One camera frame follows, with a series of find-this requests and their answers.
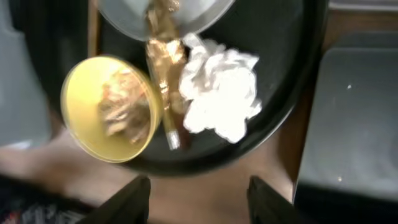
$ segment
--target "yellow bowl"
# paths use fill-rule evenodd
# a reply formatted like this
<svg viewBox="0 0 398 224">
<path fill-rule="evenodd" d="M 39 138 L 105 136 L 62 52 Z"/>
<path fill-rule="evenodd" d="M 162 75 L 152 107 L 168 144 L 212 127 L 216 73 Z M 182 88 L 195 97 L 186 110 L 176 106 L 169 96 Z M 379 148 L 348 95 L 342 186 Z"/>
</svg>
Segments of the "yellow bowl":
<svg viewBox="0 0 398 224">
<path fill-rule="evenodd" d="M 107 136 L 98 114 L 103 84 L 126 68 L 137 74 L 150 108 L 149 136 L 136 145 L 124 136 Z M 162 115 L 160 98 L 148 78 L 137 68 L 112 57 L 93 57 L 76 65 L 63 84 L 61 104 L 65 124 L 82 148 L 97 159 L 115 163 L 133 159 L 147 147 Z"/>
</svg>

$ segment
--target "round tray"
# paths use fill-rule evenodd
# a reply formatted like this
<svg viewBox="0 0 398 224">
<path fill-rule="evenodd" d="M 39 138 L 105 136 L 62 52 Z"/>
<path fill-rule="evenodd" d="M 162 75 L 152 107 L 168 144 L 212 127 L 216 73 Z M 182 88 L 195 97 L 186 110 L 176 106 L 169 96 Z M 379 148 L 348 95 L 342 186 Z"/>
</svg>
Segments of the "round tray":
<svg viewBox="0 0 398 224">
<path fill-rule="evenodd" d="M 23 30 L 34 67 L 54 108 L 62 82 L 86 58 L 87 1 L 25 1 Z M 126 166 L 154 175 L 190 175 L 228 164 L 265 141 L 284 121 L 316 68 L 323 39 L 324 0 L 237 0 L 203 38 L 260 56 L 256 65 L 263 109 L 248 122 L 247 136 L 228 144 L 213 131 L 193 135 L 187 151 L 170 151 L 162 128 Z M 145 45 L 101 19 L 100 51 L 147 72 Z"/>
</svg>

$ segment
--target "white napkin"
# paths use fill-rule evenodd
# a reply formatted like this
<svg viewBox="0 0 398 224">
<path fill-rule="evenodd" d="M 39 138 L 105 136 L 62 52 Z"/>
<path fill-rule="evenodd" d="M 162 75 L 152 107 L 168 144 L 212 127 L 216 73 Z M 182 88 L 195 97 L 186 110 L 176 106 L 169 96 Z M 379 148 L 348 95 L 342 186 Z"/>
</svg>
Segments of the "white napkin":
<svg viewBox="0 0 398 224">
<path fill-rule="evenodd" d="M 191 48 L 180 80 L 181 95 L 192 100 L 185 128 L 191 133 L 214 129 L 230 143 L 237 143 L 246 134 L 246 119 L 261 110 L 253 72 L 259 58 L 226 50 L 225 45 L 202 41 L 195 34 L 187 34 L 183 42 Z"/>
</svg>

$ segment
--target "gold foil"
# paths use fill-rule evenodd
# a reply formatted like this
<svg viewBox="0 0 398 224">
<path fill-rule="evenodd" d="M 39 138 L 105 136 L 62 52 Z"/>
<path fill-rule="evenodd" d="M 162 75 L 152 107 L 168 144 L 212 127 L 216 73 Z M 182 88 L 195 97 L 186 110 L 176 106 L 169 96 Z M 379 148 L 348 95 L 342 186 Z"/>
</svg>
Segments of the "gold foil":
<svg viewBox="0 0 398 224">
<path fill-rule="evenodd" d="M 123 134 L 135 144 L 149 135 L 149 104 L 132 70 L 117 71 L 103 85 L 99 113 L 107 136 Z"/>
<path fill-rule="evenodd" d="M 186 148 L 190 144 L 188 131 L 183 127 L 186 106 L 178 90 L 187 58 L 171 17 L 171 12 L 178 6 L 176 0 L 152 0 L 146 14 L 150 31 L 147 61 L 151 77 L 162 95 L 163 123 L 171 150 Z"/>
</svg>

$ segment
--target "floor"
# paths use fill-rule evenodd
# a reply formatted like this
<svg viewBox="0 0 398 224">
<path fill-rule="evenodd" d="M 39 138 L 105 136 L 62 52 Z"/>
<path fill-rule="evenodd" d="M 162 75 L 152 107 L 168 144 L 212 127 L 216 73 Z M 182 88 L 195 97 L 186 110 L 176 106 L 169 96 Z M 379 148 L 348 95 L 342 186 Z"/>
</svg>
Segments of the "floor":
<svg viewBox="0 0 398 224">
<path fill-rule="evenodd" d="M 331 11 L 323 49 L 344 33 L 368 29 L 398 29 L 398 15 Z M 246 189 L 251 175 L 260 176 L 291 201 L 313 87 L 313 83 L 308 84 L 291 116 L 270 139 L 230 166 L 195 177 L 150 177 L 150 222 L 249 223 Z M 65 129 L 58 130 L 53 141 L 44 147 L 26 152 L 1 149 L 0 173 L 94 206 L 101 205 L 136 177 L 131 170 L 91 158 Z"/>
</svg>

